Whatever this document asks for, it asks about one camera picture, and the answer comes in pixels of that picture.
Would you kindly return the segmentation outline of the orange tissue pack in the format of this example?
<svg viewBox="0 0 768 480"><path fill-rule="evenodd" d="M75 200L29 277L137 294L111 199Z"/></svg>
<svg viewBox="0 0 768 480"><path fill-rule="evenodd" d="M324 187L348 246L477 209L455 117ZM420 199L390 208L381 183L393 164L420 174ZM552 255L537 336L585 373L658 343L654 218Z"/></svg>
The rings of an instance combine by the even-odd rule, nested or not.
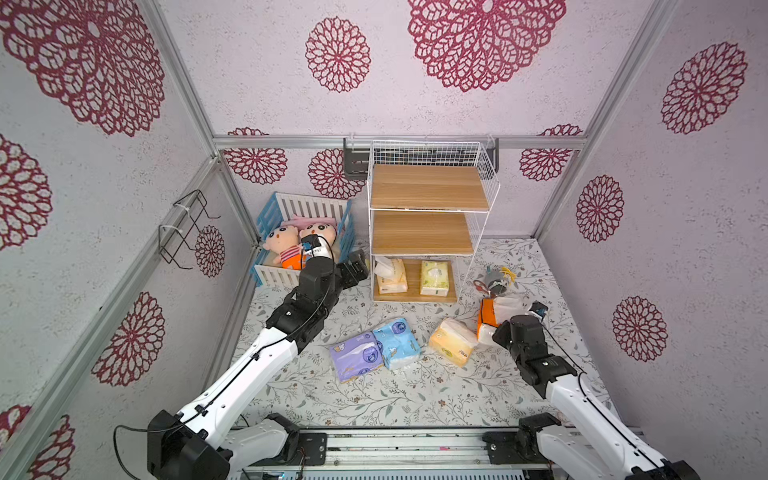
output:
<svg viewBox="0 0 768 480"><path fill-rule="evenodd" d="M493 299L484 298L477 322L477 340L480 344L494 346L492 339L496 329L516 315L525 314L532 304L527 295L499 296Z"/></svg>

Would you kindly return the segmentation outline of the yellow tissue pack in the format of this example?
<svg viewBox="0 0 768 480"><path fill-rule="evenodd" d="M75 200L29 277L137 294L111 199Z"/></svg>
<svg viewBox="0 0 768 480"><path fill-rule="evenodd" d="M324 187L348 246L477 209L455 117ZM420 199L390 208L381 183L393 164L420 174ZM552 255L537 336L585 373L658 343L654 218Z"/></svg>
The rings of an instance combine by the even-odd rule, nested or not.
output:
<svg viewBox="0 0 768 480"><path fill-rule="evenodd" d="M458 367L464 367L479 342L463 323L446 318L429 338L428 346Z"/></svg>

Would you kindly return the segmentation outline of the purple tissue pack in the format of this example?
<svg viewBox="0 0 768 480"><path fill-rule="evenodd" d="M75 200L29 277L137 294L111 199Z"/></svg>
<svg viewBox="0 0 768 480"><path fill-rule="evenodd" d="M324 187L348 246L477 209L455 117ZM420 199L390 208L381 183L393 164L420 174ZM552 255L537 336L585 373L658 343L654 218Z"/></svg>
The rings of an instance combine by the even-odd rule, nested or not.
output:
<svg viewBox="0 0 768 480"><path fill-rule="evenodd" d="M379 342L370 331L330 346L329 354L341 383L384 366Z"/></svg>

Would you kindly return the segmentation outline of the light blue tissue pack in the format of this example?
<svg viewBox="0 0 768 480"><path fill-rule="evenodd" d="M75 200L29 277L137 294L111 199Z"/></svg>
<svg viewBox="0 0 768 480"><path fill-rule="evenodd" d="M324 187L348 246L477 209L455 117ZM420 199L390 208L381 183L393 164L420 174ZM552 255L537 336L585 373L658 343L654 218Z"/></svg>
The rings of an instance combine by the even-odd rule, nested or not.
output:
<svg viewBox="0 0 768 480"><path fill-rule="evenodd" d="M405 318L398 318L372 331L389 370L400 370L415 364L421 348Z"/></svg>

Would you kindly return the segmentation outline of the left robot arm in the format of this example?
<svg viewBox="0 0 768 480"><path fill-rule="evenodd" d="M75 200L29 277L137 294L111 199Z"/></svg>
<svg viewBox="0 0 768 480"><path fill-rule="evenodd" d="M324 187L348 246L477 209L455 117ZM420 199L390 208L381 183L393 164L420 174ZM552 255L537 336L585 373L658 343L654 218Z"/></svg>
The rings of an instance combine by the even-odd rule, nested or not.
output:
<svg viewBox="0 0 768 480"><path fill-rule="evenodd" d="M361 250L340 263L312 258L249 349L176 413L162 410L146 428L147 471L156 479L237 479L261 461L300 458L300 429L280 414L241 429L253 398L323 330L341 293L369 275Z"/></svg>

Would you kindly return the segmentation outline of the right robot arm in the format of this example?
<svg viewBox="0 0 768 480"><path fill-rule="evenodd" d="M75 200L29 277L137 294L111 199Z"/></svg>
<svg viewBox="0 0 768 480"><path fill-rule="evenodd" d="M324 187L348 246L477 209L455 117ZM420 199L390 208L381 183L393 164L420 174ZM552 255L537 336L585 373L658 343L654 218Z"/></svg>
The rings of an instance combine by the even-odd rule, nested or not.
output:
<svg viewBox="0 0 768 480"><path fill-rule="evenodd" d="M549 352L535 314L499 325L493 340L509 351L522 379L580 432L551 413L524 417L513 432L487 432L491 463L550 463L571 479L697 479L683 460L671 461L648 445L599 402L583 374Z"/></svg>

